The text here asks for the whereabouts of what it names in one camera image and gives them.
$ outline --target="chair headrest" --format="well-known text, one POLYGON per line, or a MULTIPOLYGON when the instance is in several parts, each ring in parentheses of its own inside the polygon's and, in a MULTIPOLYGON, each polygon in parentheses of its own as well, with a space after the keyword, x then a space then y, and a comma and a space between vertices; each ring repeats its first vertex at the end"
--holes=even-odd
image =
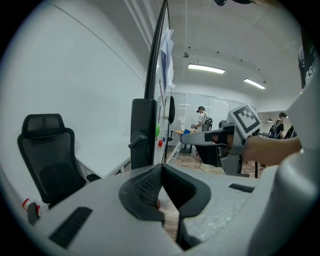
POLYGON ((60 114, 29 114, 23 121, 22 135, 36 139, 63 134, 66 131, 60 114))

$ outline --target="table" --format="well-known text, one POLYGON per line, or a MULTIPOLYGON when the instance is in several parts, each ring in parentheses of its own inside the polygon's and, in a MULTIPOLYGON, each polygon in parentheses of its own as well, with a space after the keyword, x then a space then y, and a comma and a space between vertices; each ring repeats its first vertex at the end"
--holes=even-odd
MULTIPOLYGON (((182 134, 184 134, 184 130, 174 130, 174 132, 175 133, 177 133, 177 134, 180 134, 180 136, 182 136, 182 134)), ((182 148, 181 150, 180 150, 180 152, 182 153, 182 154, 191 154, 191 152, 192 152, 192 145, 190 144, 190 148, 189 148, 189 150, 187 150, 187 144, 184 144, 184 148, 182 148)))
POLYGON ((89 171, 105 178, 119 170, 123 172, 124 165, 130 161, 129 143, 129 137, 118 137, 116 141, 105 137, 83 142, 75 152, 81 173, 87 175, 89 171))

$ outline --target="ceiling light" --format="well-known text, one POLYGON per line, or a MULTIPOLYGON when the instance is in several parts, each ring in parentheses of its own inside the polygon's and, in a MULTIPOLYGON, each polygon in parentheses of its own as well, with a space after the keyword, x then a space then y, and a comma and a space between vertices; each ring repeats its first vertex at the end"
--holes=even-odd
POLYGON ((260 89, 266 89, 266 87, 263 87, 262 85, 254 82, 254 81, 251 81, 251 80, 248 79, 248 78, 244 79, 244 81, 247 82, 247 83, 249 83, 249 84, 251 84, 251 85, 253 85, 253 86, 256 86, 256 87, 258 87, 258 88, 260 88, 260 89))
POLYGON ((190 70, 203 70, 203 71, 209 71, 209 72, 215 72, 219 74, 223 74, 225 72, 224 69, 216 68, 212 66, 205 66, 205 65, 198 65, 198 64, 189 64, 190 70))

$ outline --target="floor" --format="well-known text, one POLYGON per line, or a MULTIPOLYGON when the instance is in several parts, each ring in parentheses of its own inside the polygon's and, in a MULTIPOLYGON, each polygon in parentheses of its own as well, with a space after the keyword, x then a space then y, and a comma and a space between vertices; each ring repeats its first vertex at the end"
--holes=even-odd
MULTIPOLYGON (((172 147, 167 157, 170 156, 171 151, 174 149, 172 147)), ((215 167, 212 165, 201 163, 197 158, 193 157, 195 154, 196 149, 192 149, 191 154, 183 154, 179 153, 176 157, 174 164, 177 166, 182 166, 185 168, 193 169, 196 172, 207 172, 211 174, 220 174, 225 175, 224 170, 221 167, 215 167)), ((258 179, 260 178, 263 170, 265 167, 258 164, 258 179)), ((131 170, 130 164, 124 169, 125 172, 131 170)), ((249 174, 249 178, 255 178, 255 162, 251 161, 245 163, 242 166, 242 173, 249 174)), ((178 221, 179 221, 179 212, 177 208, 174 206, 172 201, 169 202, 161 202, 161 206, 159 209, 161 212, 164 213, 164 229, 170 235, 170 237, 175 241, 178 234, 178 221)))

